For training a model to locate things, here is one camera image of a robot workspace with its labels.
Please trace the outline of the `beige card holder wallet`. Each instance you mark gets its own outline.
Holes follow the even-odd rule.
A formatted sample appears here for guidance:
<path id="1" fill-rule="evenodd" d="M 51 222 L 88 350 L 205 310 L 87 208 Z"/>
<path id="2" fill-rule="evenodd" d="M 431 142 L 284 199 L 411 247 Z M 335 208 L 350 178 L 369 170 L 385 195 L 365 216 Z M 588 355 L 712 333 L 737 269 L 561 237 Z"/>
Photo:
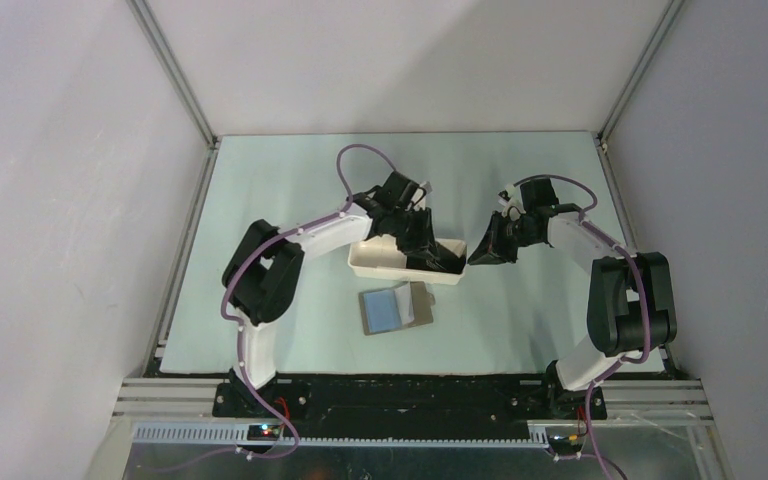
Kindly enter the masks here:
<path id="1" fill-rule="evenodd" d="M 436 299 L 423 282 L 368 290 L 358 295 L 361 323 L 366 336 L 417 328 L 433 323 Z"/>

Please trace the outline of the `white plastic tray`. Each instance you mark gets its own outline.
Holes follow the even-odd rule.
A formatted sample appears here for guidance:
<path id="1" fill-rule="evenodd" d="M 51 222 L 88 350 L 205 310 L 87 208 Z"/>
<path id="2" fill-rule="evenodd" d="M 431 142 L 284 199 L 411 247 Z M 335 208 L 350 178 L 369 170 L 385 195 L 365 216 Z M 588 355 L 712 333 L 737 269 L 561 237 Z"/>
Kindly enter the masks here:
<path id="1" fill-rule="evenodd" d="M 357 277 L 393 281 L 425 282 L 429 284 L 457 285 L 464 276 L 410 268 L 408 257 L 396 247 L 392 236 L 375 237 L 350 245 L 348 266 Z"/>

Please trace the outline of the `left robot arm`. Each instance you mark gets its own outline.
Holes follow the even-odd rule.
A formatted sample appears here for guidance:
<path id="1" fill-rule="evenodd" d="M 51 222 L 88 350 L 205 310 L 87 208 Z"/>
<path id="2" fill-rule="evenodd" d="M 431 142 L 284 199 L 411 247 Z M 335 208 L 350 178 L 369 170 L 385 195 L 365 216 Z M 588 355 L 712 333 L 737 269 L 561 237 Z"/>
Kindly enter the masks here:
<path id="1" fill-rule="evenodd" d="M 252 416 L 264 416 L 276 403 L 269 384 L 276 373 L 276 321 L 294 299 L 302 267 L 346 245 L 391 238 L 395 252 L 376 255 L 373 265 L 398 270 L 398 278 L 454 284 L 466 266 L 465 249 L 438 240 L 432 212 L 425 206 L 429 185 L 398 172 L 366 191 L 350 192 L 338 210 L 298 227 L 280 230 L 264 219 L 246 230 L 226 266 L 220 315 L 237 328 L 236 364 L 243 382 L 238 404 Z"/>

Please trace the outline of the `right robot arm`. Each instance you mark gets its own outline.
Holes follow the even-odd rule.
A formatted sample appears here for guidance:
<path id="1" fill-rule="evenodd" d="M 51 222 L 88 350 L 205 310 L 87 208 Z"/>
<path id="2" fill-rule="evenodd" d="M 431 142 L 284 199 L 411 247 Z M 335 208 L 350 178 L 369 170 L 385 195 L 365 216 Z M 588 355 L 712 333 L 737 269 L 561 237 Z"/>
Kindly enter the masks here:
<path id="1" fill-rule="evenodd" d="M 583 183 L 569 184 L 589 195 L 586 206 L 563 203 L 555 174 L 526 177 L 500 192 L 501 210 L 492 213 L 470 266 L 513 264 L 520 250 L 547 245 L 568 255 L 589 276 L 585 338 L 552 362 L 541 392 L 545 411 L 566 418 L 593 390 L 625 365 L 641 365 L 653 351 L 671 343 L 677 322 L 666 257 L 632 249 L 588 216 L 598 204 Z"/>

